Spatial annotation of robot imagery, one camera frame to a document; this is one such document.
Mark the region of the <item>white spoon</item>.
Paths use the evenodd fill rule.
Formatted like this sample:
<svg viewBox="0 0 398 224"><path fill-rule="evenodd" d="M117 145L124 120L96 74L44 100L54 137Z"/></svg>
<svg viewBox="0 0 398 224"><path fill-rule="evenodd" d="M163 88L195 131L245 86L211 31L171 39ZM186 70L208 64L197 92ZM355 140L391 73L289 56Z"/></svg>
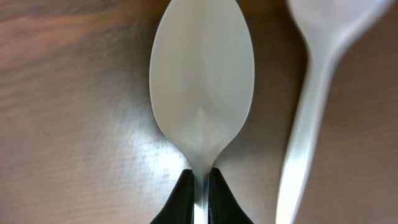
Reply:
<svg viewBox="0 0 398 224"><path fill-rule="evenodd" d="M288 0L308 64L280 177L276 224L293 224L307 184L333 72L394 0Z"/></svg>
<svg viewBox="0 0 398 224"><path fill-rule="evenodd" d="M246 122L254 50L235 0L171 0L155 35L149 89L155 120L190 164L188 223L207 223L209 174Z"/></svg>

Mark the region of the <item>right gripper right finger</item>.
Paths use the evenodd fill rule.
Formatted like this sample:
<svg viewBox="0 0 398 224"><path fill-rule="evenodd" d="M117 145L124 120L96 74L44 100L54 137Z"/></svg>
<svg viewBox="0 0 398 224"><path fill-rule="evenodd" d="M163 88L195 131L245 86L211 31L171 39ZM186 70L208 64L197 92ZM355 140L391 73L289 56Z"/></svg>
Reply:
<svg viewBox="0 0 398 224"><path fill-rule="evenodd" d="M209 224L253 224L243 212L221 171L213 167L209 174Z"/></svg>

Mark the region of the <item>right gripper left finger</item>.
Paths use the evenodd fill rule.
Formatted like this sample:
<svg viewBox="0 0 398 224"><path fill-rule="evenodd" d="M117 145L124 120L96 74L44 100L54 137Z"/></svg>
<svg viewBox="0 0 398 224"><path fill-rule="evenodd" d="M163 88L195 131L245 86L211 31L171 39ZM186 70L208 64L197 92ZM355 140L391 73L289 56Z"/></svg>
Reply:
<svg viewBox="0 0 398 224"><path fill-rule="evenodd" d="M162 210L150 224L193 224L195 177L184 169Z"/></svg>

